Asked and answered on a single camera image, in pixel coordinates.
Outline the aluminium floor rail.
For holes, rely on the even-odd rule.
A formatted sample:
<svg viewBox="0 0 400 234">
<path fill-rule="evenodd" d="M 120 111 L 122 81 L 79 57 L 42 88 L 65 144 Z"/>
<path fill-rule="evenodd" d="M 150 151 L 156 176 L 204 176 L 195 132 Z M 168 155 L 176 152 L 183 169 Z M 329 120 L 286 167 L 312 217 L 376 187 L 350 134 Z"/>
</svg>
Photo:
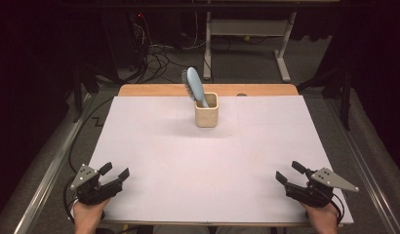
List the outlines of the aluminium floor rail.
<svg viewBox="0 0 400 234">
<path fill-rule="evenodd" d="M 400 221 L 397 219 L 395 212 L 390 208 L 388 199 L 380 188 L 373 171 L 367 165 L 367 161 L 365 160 L 360 148 L 356 144 L 352 132 L 343 126 L 343 123 L 340 119 L 340 112 L 335 102 L 331 99 L 326 99 L 326 103 L 335 120 L 338 122 L 340 130 L 342 131 L 344 138 L 349 145 L 352 161 L 355 164 L 356 171 L 363 180 L 365 189 L 368 192 L 375 209 L 385 226 L 385 229 L 387 230 L 388 234 L 400 234 Z"/>
<path fill-rule="evenodd" d="M 89 112 L 94 100 L 94 95 L 86 94 L 80 99 L 81 113 L 75 107 L 68 111 L 61 124 L 29 166 L 15 193 L 20 201 L 23 214 L 12 234 L 31 234 L 67 161 L 68 150 L 83 125 L 85 115 Z"/>
</svg>

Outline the person's right hand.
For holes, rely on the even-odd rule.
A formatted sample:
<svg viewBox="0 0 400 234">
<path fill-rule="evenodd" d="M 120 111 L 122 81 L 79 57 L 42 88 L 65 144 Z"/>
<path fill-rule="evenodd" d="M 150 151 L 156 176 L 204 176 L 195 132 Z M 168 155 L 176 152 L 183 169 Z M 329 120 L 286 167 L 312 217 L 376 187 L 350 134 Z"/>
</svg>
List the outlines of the person's right hand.
<svg viewBox="0 0 400 234">
<path fill-rule="evenodd" d="M 304 203 L 309 222 L 316 234 L 338 234 L 338 211 L 332 205 L 328 204 L 324 208 L 313 208 Z"/>
</svg>

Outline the light blue hairbrush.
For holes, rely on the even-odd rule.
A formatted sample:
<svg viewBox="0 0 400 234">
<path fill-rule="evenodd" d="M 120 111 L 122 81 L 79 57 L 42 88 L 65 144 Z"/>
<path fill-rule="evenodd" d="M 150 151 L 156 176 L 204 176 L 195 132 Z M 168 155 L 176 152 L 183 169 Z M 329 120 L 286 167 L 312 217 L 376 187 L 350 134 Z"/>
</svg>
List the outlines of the light blue hairbrush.
<svg viewBox="0 0 400 234">
<path fill-rule="evenodd" d="M 195 101 L 200 101 L 205 108 L 209 107 L 205 99 L 203 84 L 194 67 L 188 67 L 181 73 L 181 80 L 186 88 L 188 95 Z"/>
</svg>

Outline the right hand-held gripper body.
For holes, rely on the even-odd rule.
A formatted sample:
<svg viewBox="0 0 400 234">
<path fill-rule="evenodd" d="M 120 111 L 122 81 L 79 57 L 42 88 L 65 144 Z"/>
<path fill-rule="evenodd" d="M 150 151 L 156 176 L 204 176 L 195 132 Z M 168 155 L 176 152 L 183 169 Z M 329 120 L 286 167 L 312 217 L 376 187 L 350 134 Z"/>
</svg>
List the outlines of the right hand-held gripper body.
<svg viewBox="0 0 400 234">
<path fill-rule="evenodd" d="M 313 208 L 324 208 L 332 202 L 334 189 L 358 192 L 359 187 L 328 168 L 300 170 L 307 177 L 306 187 L 284 181 L 286 195 Z"/>
</svg>

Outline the black tripod stand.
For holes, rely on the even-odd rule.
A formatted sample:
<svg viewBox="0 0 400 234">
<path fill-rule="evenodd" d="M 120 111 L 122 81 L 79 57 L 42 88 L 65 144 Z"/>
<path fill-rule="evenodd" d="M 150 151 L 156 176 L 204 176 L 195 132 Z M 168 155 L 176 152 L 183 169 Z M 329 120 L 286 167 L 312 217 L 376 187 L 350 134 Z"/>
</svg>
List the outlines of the black tripod stand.
<svg viewBox="0 0 400 234">
<path fill-rule="evenodd" d="M 73 69 L 73 95 L 76 111 L 74 122 L 79 121 L 83 112 L 82 87 L 85 87 L 87 92 L 91 94 L 100 90 L 94 69 L 88 64 L 78 63 Z"/>
<path fill-rule="evenodd" d="M 344 128 L 349 131 L 349 107 L 352 71 L 345 65 L 332 68 L 313 78 L 297 85 L 299 92 L 309 87 L 323 86 L 323 98 L 340 98 L 340 121 Z"/>
</svg>

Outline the person's left hand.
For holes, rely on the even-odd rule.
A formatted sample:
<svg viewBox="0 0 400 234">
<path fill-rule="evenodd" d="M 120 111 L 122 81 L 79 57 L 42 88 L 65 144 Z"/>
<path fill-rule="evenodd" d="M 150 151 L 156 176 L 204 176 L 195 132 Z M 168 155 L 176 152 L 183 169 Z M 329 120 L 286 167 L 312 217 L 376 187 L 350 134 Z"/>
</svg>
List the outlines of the person's left hand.
<svg viewBox="0 0 400 234">
<path fill-rule="evenodd" d="M 103 209 L 108 203 L 109 199 L 92 206 L 76 202 L 73 206 L 74 234 L 96 234 Z"/>
</svg>

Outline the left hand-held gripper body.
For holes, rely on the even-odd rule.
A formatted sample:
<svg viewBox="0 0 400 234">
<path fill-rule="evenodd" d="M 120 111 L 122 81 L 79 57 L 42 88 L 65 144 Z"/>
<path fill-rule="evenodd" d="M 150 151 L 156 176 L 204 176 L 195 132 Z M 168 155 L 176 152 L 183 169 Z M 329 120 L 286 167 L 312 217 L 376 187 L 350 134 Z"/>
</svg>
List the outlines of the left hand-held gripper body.
<svg viewBox="0 0 400 234">
<path fill-rule="evenodd" d="M 83 164 L 69 188 L 73 190 L 79 202 L 92 206 L 116 196 L 123 190 L 118 177 L 107 184 L 100 185 L 99 170 Z"/>
</svg>

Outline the black computer tower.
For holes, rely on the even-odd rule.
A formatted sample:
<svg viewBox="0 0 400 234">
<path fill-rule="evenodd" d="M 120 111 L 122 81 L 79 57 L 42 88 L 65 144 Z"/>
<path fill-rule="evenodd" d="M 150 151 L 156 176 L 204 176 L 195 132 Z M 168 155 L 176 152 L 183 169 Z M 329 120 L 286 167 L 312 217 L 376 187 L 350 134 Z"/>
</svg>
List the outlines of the black computer tower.
<svg viewBox="0 0 400 234">
<path fill-rule="evenodd" d="M 121 68 L 137 68 L 145 55 L 145 32 L 136 23 L 136 15 L 108 13 L 103 16 L 115 63 Z"/>
</svg>

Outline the beige square container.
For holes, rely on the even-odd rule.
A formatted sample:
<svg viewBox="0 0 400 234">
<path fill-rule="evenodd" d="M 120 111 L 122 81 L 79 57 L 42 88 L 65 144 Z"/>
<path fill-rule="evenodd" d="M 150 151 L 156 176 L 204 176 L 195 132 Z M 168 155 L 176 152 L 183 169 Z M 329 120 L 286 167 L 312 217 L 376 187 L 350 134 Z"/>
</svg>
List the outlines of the beige square container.
<svg viewBox="0 0 400 234">
<path fill-rule="evenodd" d="M 195 124 L 199 128 L 214 128 L 219 120 L 219 96 L 206 93 L 205 100 L 208 107 L 204 107 L 200 100 L 195 102 Z"/>
</svg>

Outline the white metal table frame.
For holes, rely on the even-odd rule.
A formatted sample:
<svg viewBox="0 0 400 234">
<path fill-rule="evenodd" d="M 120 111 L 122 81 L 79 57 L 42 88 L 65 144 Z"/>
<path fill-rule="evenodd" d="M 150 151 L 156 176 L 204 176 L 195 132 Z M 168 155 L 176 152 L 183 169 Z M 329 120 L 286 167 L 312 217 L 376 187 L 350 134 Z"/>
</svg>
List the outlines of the white metal table frame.
<svg viewBox="0 0 400 234">
<path fill-rule="evenodd" d="M 206 16 L 206 41 L 203 65 L 203 78 L 212 78 L 212 51 L 211 38 L 219 36 L 258 36 L 281 37 L 282 44 L 279 50 L 273 52 L 277 66 L 285 83 L 291 82 L 284 54 L 292 33 L 297 13 L 291 12 L 288 19 L 257 20 L 257 19 L 212 19 L 210 12 Z"/>
</svg>

